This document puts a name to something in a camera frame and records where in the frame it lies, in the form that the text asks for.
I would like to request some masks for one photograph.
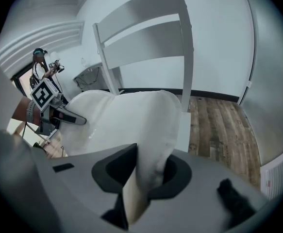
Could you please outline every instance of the white cloth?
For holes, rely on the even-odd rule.
[[[87,91],[66,108],[87,119],[83,126],[61,124],[62,144],[68,155],[137,143],[137,165],[123,189],[127,219],[134,223],[147,207],[147,193],[163,183],[166,160],[178,136],[179,100],[166,91],[119,96]]]
[[[45,70],[39,63],[35,63],[33,66],[33,74],[38,80],[42,80],[42,77],[45,74]]]

